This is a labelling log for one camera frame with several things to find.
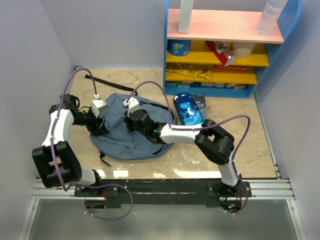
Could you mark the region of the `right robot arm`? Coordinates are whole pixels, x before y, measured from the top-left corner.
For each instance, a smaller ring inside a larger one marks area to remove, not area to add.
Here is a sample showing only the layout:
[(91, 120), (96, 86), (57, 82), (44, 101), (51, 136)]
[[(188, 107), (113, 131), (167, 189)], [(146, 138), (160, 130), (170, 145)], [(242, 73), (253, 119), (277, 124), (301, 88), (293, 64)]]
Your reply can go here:
[(124, 121), (129, 131), (139, 132), (155, 145), (196, 145), (209, 161), (218, 165), (223, 192), (233, 197), (241, 190), (239, 175), (233, 163), (238, 150), (235, 138), (220, 124), (207, 119), (196, 125), (170, 125), (153, 121), (144, 109), (126, 111)]

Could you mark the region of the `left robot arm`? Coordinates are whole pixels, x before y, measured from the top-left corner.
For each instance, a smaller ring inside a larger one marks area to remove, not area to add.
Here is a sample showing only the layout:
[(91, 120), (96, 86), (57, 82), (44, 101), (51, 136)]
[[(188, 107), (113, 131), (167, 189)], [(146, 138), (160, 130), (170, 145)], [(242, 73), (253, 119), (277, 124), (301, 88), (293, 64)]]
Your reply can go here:
[(73, 125), (85, 126), (93, 137), (107, 134), (106, 119), (100, 116), (107, 107), (106, 101), (95, 95), (88, 111), (82, 111), (79, 98), (71, 94), (61, 95), (60, 103), (50, 107), (47, 136), (40, 147), (32, 150), (33, 161), (46, 188), (78, 184), (86, 186), (92, 196), (103, 192), (104, 184), (98, 173), (81, 167), (69, 138)]

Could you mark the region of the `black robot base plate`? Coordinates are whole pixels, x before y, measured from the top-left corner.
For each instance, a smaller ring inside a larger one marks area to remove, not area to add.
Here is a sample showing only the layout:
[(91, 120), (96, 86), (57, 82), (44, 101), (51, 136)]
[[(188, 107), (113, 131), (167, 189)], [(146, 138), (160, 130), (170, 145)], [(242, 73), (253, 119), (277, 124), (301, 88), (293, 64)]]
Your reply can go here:
[(223, 186), (219, 178), (185, 179), (103, 179), (104, 189), (77, 187), (74, 195), (101, 200), (107, 209), (122, 205), (203, 205), (238, 210), (242, 200), (252, 196), (249, 182)]

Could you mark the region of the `blue fabric backpack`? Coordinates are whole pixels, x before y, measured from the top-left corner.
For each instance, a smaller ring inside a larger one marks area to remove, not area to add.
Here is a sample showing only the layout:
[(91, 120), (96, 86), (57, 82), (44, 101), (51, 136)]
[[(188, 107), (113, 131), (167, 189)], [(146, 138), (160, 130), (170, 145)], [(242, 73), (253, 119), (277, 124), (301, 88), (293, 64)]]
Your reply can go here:
[(129, 97), (128, 94), (113, 93), (107, 99), (108, 109), (101, 112), (100, 116), (105, 120), (104, 126), (107, 133), (91, 135), (91, 142), (99, 150), (99, 158), (104, 164), (108, 164), (103, 157), (108, 156), (119, 161), (145, 160), (162, 156), (171, 145), (164, 143), (152, 143), (156, 140), (156, 123), (175, 124), (176, 118), (170, 109), (169, 101), (166, 105), (141, 97), (138, 89), (111, 83), (100, 78), (93, 78), (104, 85), (133, 92), (132, 98), (137, 100), (139, 109), (146, 113), (154, 121), (139, 125), (133, 117), (128, 117), (127, 109), (123, 106)]

